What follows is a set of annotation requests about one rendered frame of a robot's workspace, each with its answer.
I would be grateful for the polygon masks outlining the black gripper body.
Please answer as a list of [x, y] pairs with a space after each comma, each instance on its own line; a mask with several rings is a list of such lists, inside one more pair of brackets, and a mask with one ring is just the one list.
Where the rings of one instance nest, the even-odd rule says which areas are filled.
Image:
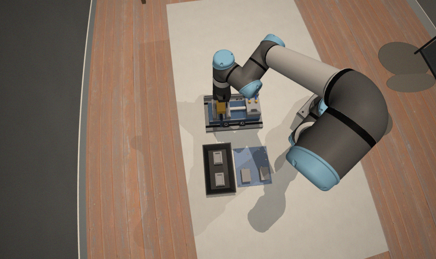
[[230, 86], [227, 82], [220, 83], [213, 78], [213, 99], [218, 100], [218, 102], [229, 102], [231, 97]]

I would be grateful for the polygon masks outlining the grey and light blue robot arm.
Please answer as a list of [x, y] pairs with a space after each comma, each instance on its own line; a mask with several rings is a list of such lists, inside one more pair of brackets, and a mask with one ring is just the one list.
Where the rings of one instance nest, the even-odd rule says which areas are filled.
[[339, 184], [386, 132], [386, 101], [372, 80], [287, 49], [274, 34], [260, 42], [243, 67], [225, 49], [214, 54], [212, 66], [217, 82], [227, 82], [248, 99], [259, 92], [269, 68], [318, 95], [288, 138], [292, 146], [286, 160], [322, 191]]

